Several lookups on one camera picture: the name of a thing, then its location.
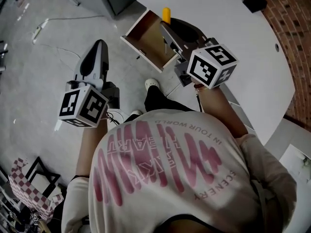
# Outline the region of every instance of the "black pants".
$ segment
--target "black pants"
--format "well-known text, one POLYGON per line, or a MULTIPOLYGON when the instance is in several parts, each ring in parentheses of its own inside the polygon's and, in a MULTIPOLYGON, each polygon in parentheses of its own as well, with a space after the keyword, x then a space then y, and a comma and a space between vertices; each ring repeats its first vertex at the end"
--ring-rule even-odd
MULTIPOLYGON (((146 111, 153 111, 159 109, 170 109, 180 111, 193 111, 188 107, 168 99, 155 85, 150 86, 148 89, 147 97, 145 100, 146 111)), ((138 115, 131 115, 125 122, 133 121, 139 117, 138 115)))

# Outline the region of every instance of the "shoe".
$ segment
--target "shoe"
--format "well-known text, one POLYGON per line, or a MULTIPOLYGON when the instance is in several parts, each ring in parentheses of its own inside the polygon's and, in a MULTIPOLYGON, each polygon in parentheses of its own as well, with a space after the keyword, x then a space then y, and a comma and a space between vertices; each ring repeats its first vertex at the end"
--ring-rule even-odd
POLYGON ((155 85, 157 88, 160 89, 159 82, 156 81, 155 79, 147 79, 147 80, 145 81, 145 87, 146 87, 146 90, 147 90, 147 91, 148 91, 149 87, 150 87, 150 86, 153 86, 153 85, 155 85))
POLYGON ((141 112, 141 111, 139 111, 139 110, 136 110, 136 111, 133 111, 132 113, 131 113, 131 115, 138 115, 138 116, 141 116, 143 114, 143 112, 141 112))

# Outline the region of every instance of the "hand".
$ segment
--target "hand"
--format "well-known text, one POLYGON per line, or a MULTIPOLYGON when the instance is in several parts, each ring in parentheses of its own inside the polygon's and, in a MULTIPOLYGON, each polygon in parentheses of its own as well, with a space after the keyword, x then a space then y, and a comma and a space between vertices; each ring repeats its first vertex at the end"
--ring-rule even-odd
POLYGON ((197 81, 195 78, 191 77, 191 81, 194 83, 194 84, 201 84, 200 81, 197 81))

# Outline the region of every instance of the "concrete floor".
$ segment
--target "concrete floor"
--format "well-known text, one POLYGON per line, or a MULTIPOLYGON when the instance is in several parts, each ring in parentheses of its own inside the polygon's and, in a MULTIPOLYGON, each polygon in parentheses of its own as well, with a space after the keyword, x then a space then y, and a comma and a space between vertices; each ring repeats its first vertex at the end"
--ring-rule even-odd
MULTIPOLYGON (((80 56, 97 39, 109 47, 108 80, 120 88, 121 110, 125 115, 144 111, 144 81, 159 80, 164 94, 179 84, 173 65, 158 73, 120 40, 145 8, 132 4, 115 20, 105 17, 48 22, 35 45, 31 32, 46 18, 94 16, 68 0, 26 0, 17 8, 10 0, 0 14, 0 39, 8 43, 7 70, 0 79, 0 165, 9 172, 18 157, 30 163, 40 156, 46 166, 68 183, 74 176, 82 129, 63 123, 54 131, 61 94, 72 79, 78 57, 42 46, 60 47, 80 56)), ((179 86, 170 99, 198 110, 193 86, 179 86)))

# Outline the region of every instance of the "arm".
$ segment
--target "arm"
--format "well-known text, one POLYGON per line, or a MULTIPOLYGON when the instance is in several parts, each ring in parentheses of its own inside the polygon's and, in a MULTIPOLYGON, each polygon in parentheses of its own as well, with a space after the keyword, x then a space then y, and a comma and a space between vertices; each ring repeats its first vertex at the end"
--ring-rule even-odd
POLYGON ((251 179, 260 181, 263 188, 272 191, 277 197, 279 209, 274 212, 281 211, 281 213, 275 213, 278 216, 270 215, 270 220, 275 218, 281 222, 275 220, 272 225, 279 224, 282 228, 286 227, 296 205, 296 181, 287 169, 264 148, 257 137, 249 134, 236 140, 245 157, 251 179))
POLYGON ((97 128, 86 128, 83 131, 76 175, 88 176, 91 173, 92 159, 101 139, 107 134, 107 120, 101 120, 97 128))
MULTIPOLYGON (((107 120, 101 120, 97 128, 86 128, 83 131, 76 175, 89 176, 92 159, 101 139, 107 133, 107 120)), ((88 216, 89 178, 73 179, 67 188, 62 216, 62 233, 76 233, 82 227, 82 219, 88 216)))
POLYGON ((198 89, 198 95, 203 111, 220 120, 229 129, 234 138, 248 134, 246 127, 220 88, 198 89))

